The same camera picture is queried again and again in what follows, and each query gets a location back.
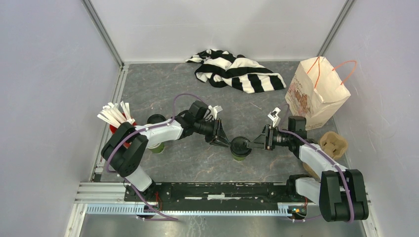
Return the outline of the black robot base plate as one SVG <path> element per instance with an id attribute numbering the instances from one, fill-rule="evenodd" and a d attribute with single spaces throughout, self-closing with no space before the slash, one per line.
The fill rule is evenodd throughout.
<path id="1" fill-rule="evenodd" d="M 150 204 L 161 204 L 163 211 L 268 211 L 278 210 L 280 203 L 312 204 L 289 185 L 274 182 L 161 182 L 141 194 Z"/>

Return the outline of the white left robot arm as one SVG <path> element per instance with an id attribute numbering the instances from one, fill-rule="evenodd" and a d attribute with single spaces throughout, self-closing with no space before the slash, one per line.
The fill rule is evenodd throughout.
<path id="1" fill-rule="evenodd" d="M 101 156 L 118 175 L 134 185 L 139 198 L 150 201 L 155 196 L 155 187 L 151 177 L 140 166 L 146 149 L 193 133 L 203 135 L 211 145 L 230 146 L 221 119 L 210 115 L 210 111 L 209 105 L 197 100 L 189 109 L 165 121 L 136 126 L 126 121 L 104 145 Z"/>

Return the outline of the brown paper takeout bag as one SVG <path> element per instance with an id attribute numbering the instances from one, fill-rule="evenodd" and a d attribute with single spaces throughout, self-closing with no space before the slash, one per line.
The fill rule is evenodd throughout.
<path id="1" fill-rule="evenodd" d="M 353 63 L 352 71 L 341 79 L 337 69 Z M 324 126 L 351 96 L 344 83 L 354 73 L 357 61 L 333 66 L 323 56 L 300 61 L 285 95 L 294 116 L 306 118 L 306 130 Z"/>

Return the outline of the green paper coffee cup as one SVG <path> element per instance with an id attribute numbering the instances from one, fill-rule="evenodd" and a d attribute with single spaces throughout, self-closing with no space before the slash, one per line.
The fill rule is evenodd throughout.
<path id="1" fill-rule="evenodd" d="M 250 153 L 245 153 L 245 154 L 237 154 L 232 152 L 232 157 L 234 160 L 237 161 L 243 161 Z"/>

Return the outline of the black plastic cup lid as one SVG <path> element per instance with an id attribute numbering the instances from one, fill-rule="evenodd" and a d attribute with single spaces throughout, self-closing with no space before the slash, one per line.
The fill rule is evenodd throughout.
<path id="1" fill-rule="evenodd" d="M 247 148 L 248 142 L 250 142 L 250 140 L 244 136 L 235 137 L 230 143 L 231 153 L 232 152 L 237 153 L 237 154 L 251 153 L 252 149 Z"/>

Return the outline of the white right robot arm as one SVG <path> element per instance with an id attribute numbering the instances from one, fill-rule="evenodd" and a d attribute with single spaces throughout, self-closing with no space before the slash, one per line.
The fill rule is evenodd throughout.
<path id="1" fill-rule="evenodd" d="M 257 138 L 245 144 L 248 149 L 269 151 L 277 146 L 287 147 L 320 178 L 317 181 L 306 176 L 291 177 L 291 185 L 285 188 L 289 200 L 299 201 L 305 197 L 315 202 L 327 222 L 366 220 L 369 207 L 363 174 L 339 164 L 320 145 L 311 142 L 305 126 L 306 118 L 290 116 L 287 129 L 266 125 Z"/>

